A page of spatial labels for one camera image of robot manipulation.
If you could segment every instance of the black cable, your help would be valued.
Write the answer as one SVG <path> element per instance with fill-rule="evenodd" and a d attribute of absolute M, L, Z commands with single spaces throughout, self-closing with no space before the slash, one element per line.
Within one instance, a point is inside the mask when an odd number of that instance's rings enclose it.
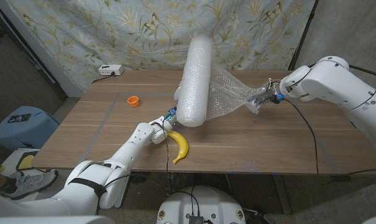
<path fill-rule="evenodd" d="M 170 185 L 170 195 L 172 194 L 173 192 L 173 188 L 171 186 L 171 174 L 168 172 L 168 142 L 167 142 L 167 136 L 165 135 L 165 130 L 164 130 L 164 121 L 165 121 L 165 118 L 163 119 L 163 124 L 162 124 L 162 128 L 163 128 L 163 134 L 164 134 L 164 140 L 165 140 L 165 145 L 167 147 L 167 164 L 165 166 L 166 168 L 166 173 L 168 175 L 168 183 Z"/>
<path fill-rule="evenodd" d="M 313 129 L 312 129 L 311 125 L 309 124 L 309 122 L 305 119 L 305 117 L 301 113 L 301 111 L 294 105 L 294 103 L 292 103 L 290 100 L 288 100 L 286 98 L 284 100 L 287 101 L 287 102 L 289 102 L 291 105 L 294 106 L 294 108 L 299 112 L 299 114 L 301 115 L 301 117 L 304 119 L 306 125 L 308 125 L 309 129 L 311 130 L 311 133 L 312 133 L 312 136 L 313 136 L 313 142 L 314 142 L 314 153 L 315 153 L 315 158 L 316 158 L 316 174 L 319 176 L 318 145 L 316 143 L 316 137 L 314 135 Z"/>
<path fill-rule="evenodd" d="M 177 190 L 176 192 L 173 192 L 172 194 L 175 194 L 175 193 L 184 193 L 184 194 L 188 194 L 188 195 L 190 195 L 191 197 L 193 197 L 193 198 L 195 199 L 195 201 L 196 201 L 197 206 L 198 206 L 198 216 L 200 216 L 199 203 L 198 203 L 198 200 L 196 199 L 196 197 L 193 196 L 193 194 L 189 194 L 188 192 L 183 192 L 183 191 L 181 191 L 181 190 Z"/>
<path fill-rule="evenodd" d="M 97 79 L 97 80 L 94 80 L 92 83 L 94 83 L 94 82 L 98 82 L 98 81 L 104 81 L 105 79 L 108 79 L 108 78 L 111 78 L 111 77 L 113 77 L 114 76 L 114 72 L 112 72 L 111 73 L 111 75 L 109 75 L 109 76 L 106 76 L 106 77 L 104 77 L 104 78 L 99 78 L 99 79 Z"/>
<path fill-rule="evenodd" d="M 194 216 L 193 214 L 193 189 L 196 187 L 196 184 L 194 184 L 194 186 L 192 187 L 192 191 L 190 192 L 190 202 L 192 203 L 192 215 Z"/>
<path fill-rule="evenodd" d="M 339 175 L 338 177 L 333 178 L 332 180 L 330 180 L 329 182 L 327 182 L 327 183 L 325 183 L 323 185 L 330 184 L 331 182 L 334 182 L 334 181 L 336 181 L 338 179 L 341 179 L 343 177 L 347 177 L 347 176 L 352 175 L 352 174 L 360 174 L 360 173 L 372 172 L 372 171 L 376 171 L 376 168 L 374 168 L 374 169 L 366 169 L 366 170 L 359 170 L 359 171 L 350 172 L 350 173 L 347 173 L 347 174 L 342 174 L 342 175 Z"/>
<path fill-rule="evenodd" d="M 151 181 L 152 183 L 155 183 L 155 184 L 157 184 L 158 186 L 160 186 L 160 187 L 161 187 L 164 191 L 166 191 L 166 193 L 167 193 L 166 188 L 163 187 L 160 183 L 158 183 L 156 180 L 150 179 L 148 176 L 146 176 L 146 175 L 142 175 L 142 174 L 128 174 L 128 175 L 123 175 L 123 176 L 118 177 L 118 178 L 115 178 L 115 179 L 111 180 L 109 183 L 105 184 L 104 188 L 108 187 L 111 183 L 113 183 L 113 182 L 115 182 L 115 181 L 117 181 L 117 180 L 120 180 L 121 178 L 125 178 L 125 177 L 133 177 L 133 176 L 145 177 L 145 178 L 148 179 L 148 181 Z M 95 213 L 96 215 L 98 215 L 98 213 L 99 213 L 99 209 L 100 209 L 100 207 L 99 207 L 99 202 L 100 202 L 100 201 L 101 201 L 101 199 L 99 198 L 99 199 L 98 199 L 98 204 L 97 204 L 97 206 L 96 206 L 96 213 Z"/>
<path fill-rule="evenodd" d="M 301 113 L 301 111 L 288 99 L 284 99 L 285 101 L 289 102 L 291 105 L 294 106 L 294 108 L 299 112 L 299 114 L 301 115 L 301 117 L 304 119 L 305 123 L 308 125 L 309 129 L 311 130 L 311 133 L 312 133 L 312 136 L 313 136 L 313 141 L 314 141 L 314 151 L 315 151 L 315 156 L 316 156 L 316 174 L 317 176 L 319 177 L 319 166 L 318 166 L 318 147 L 317 147 L 317 143 L 316 143 L 316 137 L 314 135 L 314 132 L 312 130 L 312 127 L 310 126 L 310 124 L 307 122 L 307 120 L 305 119 L 305 117 L 303 116 L 303 114 Z M 374 169 L 365 169 L 365 170 L 358 170 L 358 171 L 355 171 L 355 172 L 350 172 L 350 173 L 347 173 L 347 174 L 341 174 L 339 175 L 338 177 L 335 177 L 333 178 L 332 180 L 330 180 L 329 182 L 325 183 L 325 184 L 322 184 L 321 185 L 326 185 L 326 184 L 330 184 L 331 182 L 334 182 L 338 179 L 341 179 L 343 177 L 347 177 L 349 175 L 352 175 L 352 174 L 360 174 L 360 173 L 364 173 L 364 172 L 372 172 L 372 171 L 376 171 L 376 168 Z"/>
<path fill-rule="evenodd" d="M 231 183 L 229 181 L 229 178 L 227 177 L 227 174 L 225 174 L 225 177 L 226 177 L 227 184 L 229 186 L 229 192 L 231 193 L 231 196 L 234 197 L 233 192 L 232 192 Z"/>
<path fill-rule="evenodd" d="M 376 76 L 376 72 L 373 72 L 373 71 L 370 71 L 370 70 L 367 70 L 367 69 L 364 69 L 364 68 L 360 68 L 358 66 L 355 66 L 355 65 L 349 65 L 350 68 L 353 68 L 353 69 L 356 69 L 356 70 L 359 70 L 359 71 L 362 71 L 362 72 L 366 72 L 366 73 L 369 73 L 369 74 L 372 74 L 372 75 L 375 75 Z"/>
<path fill-rule="evenodd" d="M 166 193 L 168 193 L 167 189 L 165 187 L 163 187 L 159 182 L 157 182 L 156 180 L 153 180 L 153 179 L 151 179 L 148 176 L 143 175 L 143 174 L 128 174 L 128 175 L 120 176 L 118 178 L 115 178 L 115 179 L 111 180 L 109 183 L 105 184 L 104 188 L 108 187 L 111 183 L 113 183 L 113 182 L 115 182 L 115 181 L 117 181 L 117 180 L 119 180 L 121 178 L 134 177 L 134 176 L 135 177 L 145 177 L 146 179 L 148 179 L 148 181 L 151 181 L 152 183 L 157 184 L 161 189 L 163 189 Z"/>

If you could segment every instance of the small orange cup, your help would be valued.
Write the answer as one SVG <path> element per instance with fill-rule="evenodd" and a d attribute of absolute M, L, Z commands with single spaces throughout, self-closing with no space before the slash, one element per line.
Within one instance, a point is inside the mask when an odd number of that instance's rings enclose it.
<path fill-rule="evenodd" d="M 131 107 L 137 107 L 139 105 L 139 98 L 138 96 L 132 96 L 128 98 L 127 102 L 130 104 Z"/>

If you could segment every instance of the yellow banana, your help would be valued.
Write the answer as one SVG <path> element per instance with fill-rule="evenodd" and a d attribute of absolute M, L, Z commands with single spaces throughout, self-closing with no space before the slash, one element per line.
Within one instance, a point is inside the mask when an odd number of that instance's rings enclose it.
<path fill-rule="evenodd" d="M 169 131 L 168 135 L 173 138 L 180 147 L 180 152 L 178 153 L 178 156 L 176 159 L 173 160 L 173 163 L 176 164 L 177 161 L 184 158 L 186 156 L 186 153 L 188 153 L 188 142 L 186 139 L 182 136 L 182 134 L 176 132 L 176 131 Z"/>

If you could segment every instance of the patterned fabric backdrop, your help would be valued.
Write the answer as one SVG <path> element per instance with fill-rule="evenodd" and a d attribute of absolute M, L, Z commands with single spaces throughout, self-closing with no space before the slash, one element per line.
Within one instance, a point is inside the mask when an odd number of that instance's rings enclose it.
<path fill-rule="evenodd" d="M 83 91 L 102 64 L 181 70 L 209 35 L 227 70 L 286 70 L 314 0 L 8 0 Z"/>

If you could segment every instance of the trash can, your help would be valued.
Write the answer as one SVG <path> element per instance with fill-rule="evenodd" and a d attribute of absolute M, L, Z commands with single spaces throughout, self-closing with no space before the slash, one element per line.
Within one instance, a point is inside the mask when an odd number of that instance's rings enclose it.
<path fill-rule="evenodd" d="M 10 151 L 18 148 L 41 149 L 58 126 L 58 121 L 47 112 L 21 106 L 1 121 L 0 145 Z"/>

